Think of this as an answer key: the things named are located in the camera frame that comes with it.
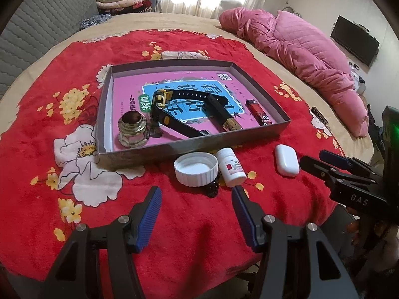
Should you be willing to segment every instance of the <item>television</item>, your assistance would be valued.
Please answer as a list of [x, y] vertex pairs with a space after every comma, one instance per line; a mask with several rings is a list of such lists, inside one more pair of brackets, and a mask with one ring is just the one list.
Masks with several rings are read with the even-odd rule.
[[331, 37], [367, 66], [378, 54], [380, 43], [360, 25], [339, 16]]

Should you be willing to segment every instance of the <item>red lighter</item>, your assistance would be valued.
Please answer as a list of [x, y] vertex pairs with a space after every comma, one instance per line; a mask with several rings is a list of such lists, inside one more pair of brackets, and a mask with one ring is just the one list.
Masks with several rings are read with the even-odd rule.
[[248, 109], [250, 110], [250, 112], [252, 113], [252, 116], [255, 117], [256, 121], [261, 126], [266, 126], [266, 125], [272, 124], [272, 121], [270, 120], [270, 118], [265, 114], [265, 111], [255, 100], [247, 100], [246, 105], [247, 105]]

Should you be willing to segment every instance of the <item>gray quilted headboard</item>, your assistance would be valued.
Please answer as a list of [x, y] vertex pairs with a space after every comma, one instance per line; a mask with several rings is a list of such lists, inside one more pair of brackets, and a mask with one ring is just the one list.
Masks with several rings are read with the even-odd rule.
[[0, 36], [0, 99], [29, 65], [95, 14], [96, 0], [24, 0]]

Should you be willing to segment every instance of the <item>pink comforter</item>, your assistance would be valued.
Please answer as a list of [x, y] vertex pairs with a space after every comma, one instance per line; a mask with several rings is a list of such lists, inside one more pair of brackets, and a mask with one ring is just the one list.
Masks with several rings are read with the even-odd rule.
[[345, 55], [325, 34], [289, 12], [235, 8], [220, 15], [222, 27], [251, 41], [323, 96], [355, 137], [367, 134], [368, 114], [353, 89]]

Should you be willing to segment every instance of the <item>metal screw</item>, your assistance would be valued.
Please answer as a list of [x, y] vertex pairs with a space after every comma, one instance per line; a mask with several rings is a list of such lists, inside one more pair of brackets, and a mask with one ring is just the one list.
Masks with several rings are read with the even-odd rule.
[[118, 221], [121, 223], [121, 224], [125, 224], [125, 223], [127, 223], [128, 221], [129, 221], [129, 216], [120, 216], [119, 218], [118, 218]]
[[307, 227], [311, 231], [316, 231], [318, 229], [318, 227], [317, 227], [317, 225], [315, 223], [308, 223]]
[[276, 221], [276, 217], [274, 217], [272, 215], [266, 215], [263, 219], [267, 223], [274, 223]]
[[77, 231], [84, 231], [85, 229], [86, 229], [86, 224], [78, 224], [77, 226], [76, 226], [76, 230]]

